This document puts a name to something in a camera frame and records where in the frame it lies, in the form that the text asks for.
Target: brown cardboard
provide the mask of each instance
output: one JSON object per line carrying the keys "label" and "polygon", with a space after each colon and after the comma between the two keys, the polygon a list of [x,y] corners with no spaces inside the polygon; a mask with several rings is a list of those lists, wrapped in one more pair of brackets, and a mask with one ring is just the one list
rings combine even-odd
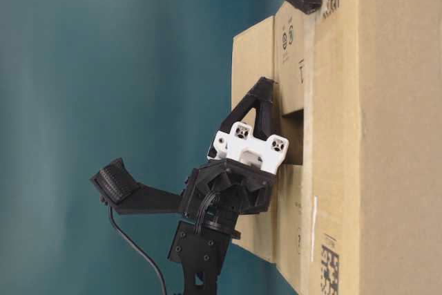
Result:
{"label": "brown cardboard", "polygon": [[284,3],[275,15],[275,76],[282,115],[304,108],[304,14]]}
{"label": "brown cardboard", "polygon": [[[265,19],[233,39],[232,108],[262,76],[274,78],[273,17]],[[254,114],[248,114],[244,121],[253,126]],[[241,240],[233,241],[269,262],[274,261],[277,200],[278,195],[272,195],[272,203],[266,213],[240,216],[236,229],[241,232]]]}
{"label": "brown cardboard", "polygon": [[[284,110],[278,19],[250,43],[273,43]],[[281,167],[273,224],[249,241],[272,238],[269,260],[302,295],[439,294],[441,0],[324,0],[303,25],[303,164]]]}
{"label": "brown cardboard", "polygon": [[[232,55],[232,107],[256,83],[265,76],[276,81],[274,108],[277,114],[276,128],[291,139],[291,152],[287,160],[302,160],[302,121],[292,115],[282,120],[280,114],[280,88],[275,76],[274,44],[276,41],[275,19],[270,17],[242,32],[233,40]],[[254,123],[254,114],[245,118],[248,124]],[[257,256],[276,263],[283,276],[295,287],[300,282],[301,245],[301,175],[302,167],[284,164],[278,173],[278,185],[273,188],[269,211],[253,216],[240,216],[236,229],[241,232],[241,239],[233,242]],[[280,227],[291,224],[292,227]]]}

